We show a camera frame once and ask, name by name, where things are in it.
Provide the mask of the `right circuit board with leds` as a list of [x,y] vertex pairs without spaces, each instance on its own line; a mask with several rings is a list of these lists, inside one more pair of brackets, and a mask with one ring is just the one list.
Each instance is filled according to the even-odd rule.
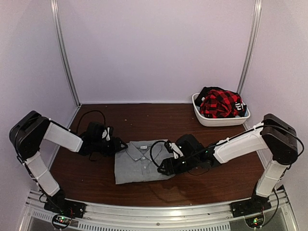
[[258,229],[263,226],[265,221],[264,216],[252,216],[245,218],[245,223],[249,228]]

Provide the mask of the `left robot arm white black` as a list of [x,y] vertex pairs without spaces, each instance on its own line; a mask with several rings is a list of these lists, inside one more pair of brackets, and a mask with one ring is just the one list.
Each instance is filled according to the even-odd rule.
[[89,122],[86,130],[79,133],[62,126],[37,111],[30,111],[9,132],[9,140],[20,163],[32,180],[47,197],[47,202],[59,214],[69,210],[65,192],[50,172],[46,151],[55,153],[65,148],[81,156],[99,153],[114,156],[128,145],[113,135],[114,128],[106,122]]

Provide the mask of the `aluminium frame post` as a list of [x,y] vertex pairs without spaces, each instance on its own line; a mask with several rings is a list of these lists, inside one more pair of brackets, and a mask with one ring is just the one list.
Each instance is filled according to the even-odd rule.
[[255,6],[254,6],[254,11],[253,11],[253,17],[252,17],[252,25],[251,25],[251,31],[250,31],[246,56],[244,59],[241,77],[240,77],[238,88],[237,88],[238,94],[242,94],[245,81],[248,76],[249,67],[252,61],[253,51],[254,51],[254,47],[256,44],[257,36],[258,36],[261,14],[262,14],[262,0],[255,0]]
[[77,89],[73,81],[70,65],[69,65],[69,60],[65,48],[65,43],[64,43],[64,36],[62,32],[62,25],[61,25],[61,19],[60,19],[60,13],[59,13],[59,7],[58,7],[58,1],[57,0],[51,0],[51,13],[53,16],[54,20],[54,25],[55,25],[55,32],[56,32],[56,37],[58,41],[58,46],[59,46],[59,51],[60,51],[60,57],[61,61],[63,64],[64,68],[64,73],[68,82],[68,86],[70,89],[70,92],[73,97],[73,101],[76,107],[80,107],[80,100],[77,95]]

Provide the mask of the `grey long sleeve shirt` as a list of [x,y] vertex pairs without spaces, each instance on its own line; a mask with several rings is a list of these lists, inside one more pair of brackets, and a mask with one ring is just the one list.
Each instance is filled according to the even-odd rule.
[[168,180],[174,175],[166,176],[158,173],[155,164],[173,155],[167,151],[163,142],[130,141],[128,148],[115,154],[115,183],[116,185]]

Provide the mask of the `left circuit board with leds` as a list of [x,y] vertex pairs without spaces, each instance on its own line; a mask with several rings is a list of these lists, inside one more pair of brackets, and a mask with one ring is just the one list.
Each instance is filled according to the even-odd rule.
[[51,219],[51,223],[56,229],[66,229],[71,224],[71,221],[71,218],[60,214],[54,215]]

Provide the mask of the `right aluminium frame post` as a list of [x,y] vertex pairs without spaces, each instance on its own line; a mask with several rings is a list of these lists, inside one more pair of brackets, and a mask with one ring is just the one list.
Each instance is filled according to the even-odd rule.
[[255,0],[255,6],[254,6],[254,11],[253,11],[253,17],[252,17],[252,25],[251,25],[251,31],[250,31],[246,56],[244,59],[241,77],[240,77],[238,88],[237,88],[238,94],[242,94],[245,81],[248,76],[249,67],[252,61],[253,51],[254,51],[254,47],[256,44],[257,36],[258,36],[261,14],[262,14],[262,0]]

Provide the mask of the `left aluminium frame post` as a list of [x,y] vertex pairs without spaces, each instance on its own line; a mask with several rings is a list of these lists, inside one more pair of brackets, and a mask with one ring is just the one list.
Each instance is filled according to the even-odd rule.
[[58,1],[57,0],[51,0],[51,13],[53,16],[54,20],[54,25],[55,25],[55,32],[56,32],[56,37],[58,41],[58,46],[59,46],[59,51],[60,51],[60,57],[61,61],[63,64],[64,68],[64,73],[68,82],[68,86],[70,89],[70,92],[73,97],[73,101],[76,107],[80,107],[80,100],[77,95],[77,89],[73,81],[70,65],[69,65],[69,60],[65,48],[65,43],[64,43],[64,36],[62,32],[62,25],[61,25],[61,19],[60,19],[60,13],[59,13],[59,7],[58,7]]

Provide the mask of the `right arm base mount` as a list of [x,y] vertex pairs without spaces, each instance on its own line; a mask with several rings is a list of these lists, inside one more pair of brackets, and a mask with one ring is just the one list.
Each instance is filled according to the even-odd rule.
[[264,210],[271,209],[271,203],[265,199],[247,199],[230,204],[231,212],[234,218],[248,216],[255,213],[261,213]]

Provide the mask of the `circuit board with leds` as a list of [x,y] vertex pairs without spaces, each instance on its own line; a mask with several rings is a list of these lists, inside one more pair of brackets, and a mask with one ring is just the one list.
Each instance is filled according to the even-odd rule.
[[265,221],[264,216],[252,216],[245,218],[245,223],[249,228],[258,229],[263,226]]
[[51,219],[51,223],[56,229],[66,229],[71,224],[71,221],[71,218],[60,214],[54,215]]

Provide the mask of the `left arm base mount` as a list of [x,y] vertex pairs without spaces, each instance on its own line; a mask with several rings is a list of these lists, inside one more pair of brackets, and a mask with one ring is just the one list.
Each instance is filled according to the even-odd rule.
[[70,218],[83,218],[86,205],[65,199],[63,195],[48,197],[44,209]]

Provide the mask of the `white plastic basket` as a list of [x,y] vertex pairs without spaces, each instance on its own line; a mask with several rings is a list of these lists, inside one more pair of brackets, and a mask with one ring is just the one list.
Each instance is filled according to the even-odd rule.
[[200,114],[194,100],[197,98],[199,93],[192,95],[192,105],[199,123],[205,127],[228,127],[242,125],[250,116],[251,113],[249,109],[246,110],[246,116],[244,117],[234,117],[234,118],[205,118]]

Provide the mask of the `front aluminium rail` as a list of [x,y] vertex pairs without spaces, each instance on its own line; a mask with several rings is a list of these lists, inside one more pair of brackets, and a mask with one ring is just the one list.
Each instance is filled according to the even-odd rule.
[[[298,231],[291,204],[284,190],[277,191],[279,207],[261,229],[250,228],[253,215],[234,217],[233,202],[167,207],[85,204],[83,218],[72,219],[64,231]],[[18,231],[58,231],[51,221],[56,214],[44,210],[40,193],[31,191]]]

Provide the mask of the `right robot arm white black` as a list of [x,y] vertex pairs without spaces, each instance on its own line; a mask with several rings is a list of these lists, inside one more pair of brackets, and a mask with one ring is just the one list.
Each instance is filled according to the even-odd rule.
[[251,198],[246,201],[247,209],[255,213],[265,205],[277,183],[302,154],[297,148],[301,143],[293,127],[273,114],[266,114],[263,121],[251,129],[207,147],[192,134],[185,134],[176,142],[164,142],[173,156],[158,164],[157,171],[170,176],[188,172],[197,166],[210,169],[237,157],[268,149],[272,160],[256,183]]

